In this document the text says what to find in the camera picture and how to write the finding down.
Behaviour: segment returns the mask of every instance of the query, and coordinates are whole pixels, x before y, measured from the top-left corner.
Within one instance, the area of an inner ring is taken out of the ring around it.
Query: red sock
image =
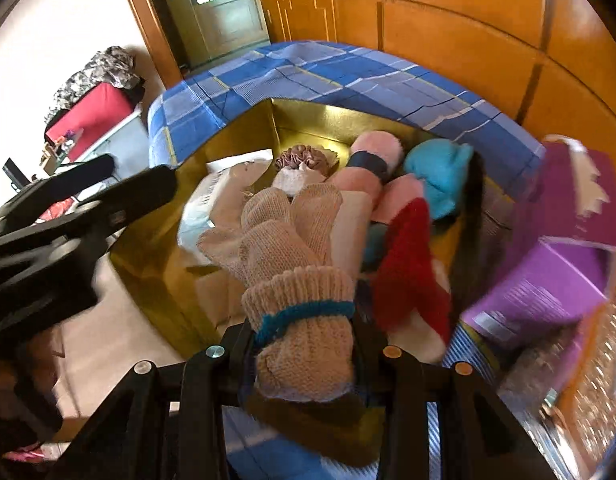
[[[389,331],[408,322],[416,309],[447,343],[450,297],[435,279],[429,241],[428,203],[416,198],[388,226],[387,253],[373,280],[373,315]]]

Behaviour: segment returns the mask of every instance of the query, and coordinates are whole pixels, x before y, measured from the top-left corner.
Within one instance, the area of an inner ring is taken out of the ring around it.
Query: gray patterned cloth
[[[130,90],[141,82],[133,72],[134,57],[120,46],[109,46],[96,53],[79,72],[70,76],[53,95],[53,103],[45,117],[48,122],[59,110],[70,110],[88,90],[99,83],[110,83],[116,88]]]

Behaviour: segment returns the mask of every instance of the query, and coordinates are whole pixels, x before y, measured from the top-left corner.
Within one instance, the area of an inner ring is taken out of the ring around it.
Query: gold box
[[[195,280],[216,267],[186,268],[177,245],[184,205],[208,174],[206,163],[232,155],[271,148],[274,156],[294,144],[321,144],[339,153],[340,167],[358,135],[385,130],[407,153],[433,136],[424,130],[335,106],[287,99],[262,101],[217,132],[177,170],[175,198],[129,225],[110,251],[110,260],[139,309],[183,358],[215,344],[220,334],[204,313]],[[267,187],[274,167],[259,179]]]

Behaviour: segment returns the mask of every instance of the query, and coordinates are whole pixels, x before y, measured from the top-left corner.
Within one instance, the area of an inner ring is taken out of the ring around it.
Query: purple box
[[[536,180],[515,204],[512,239],[495,285],[462,314],[502,348],[517,348],[578,322],[606,300],[616,252],[616,174],[605,153],[587,155],[582,162],[581,152],[572,157],[568,145],[546,143]],[[585,168],[590,178],[577,178],[575,168]],[[581,191],[576,190],[595,192],[591,182],[605,194],[600,212],[577,215]]]

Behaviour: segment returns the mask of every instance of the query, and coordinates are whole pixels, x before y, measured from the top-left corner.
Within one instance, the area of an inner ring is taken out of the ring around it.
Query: plaid fabric
[[[489,177],[482,229],[482,286],[487,286],[487,271],[494,268],[510,231],[509,197],[522,192],[543,155],[543,147],[527,131],[469,90],[404,59],[344,44],[278,43],[162,94],[148,114],[150,164],[180,164],[236,116],[274,97],[351,108],[472,144],[484,158]],[[496,382],[496,350],[462,324],[443,365],[459,360],[472,363],[488,382]],[[430,478],[438,479],[439,430],[432,403],[428,418]],[[228,459],[243,480],[376,477],[376,465],[353,470],[319,457],[237,408],[224,408],[224,430]]]
[[[359,110],[468,142],[488,176],[516,196],[541,144],[462,86],[383,52],[325,41],[276,43],[182,81],[150,106],[150,164],[176,165],[267,98]]]

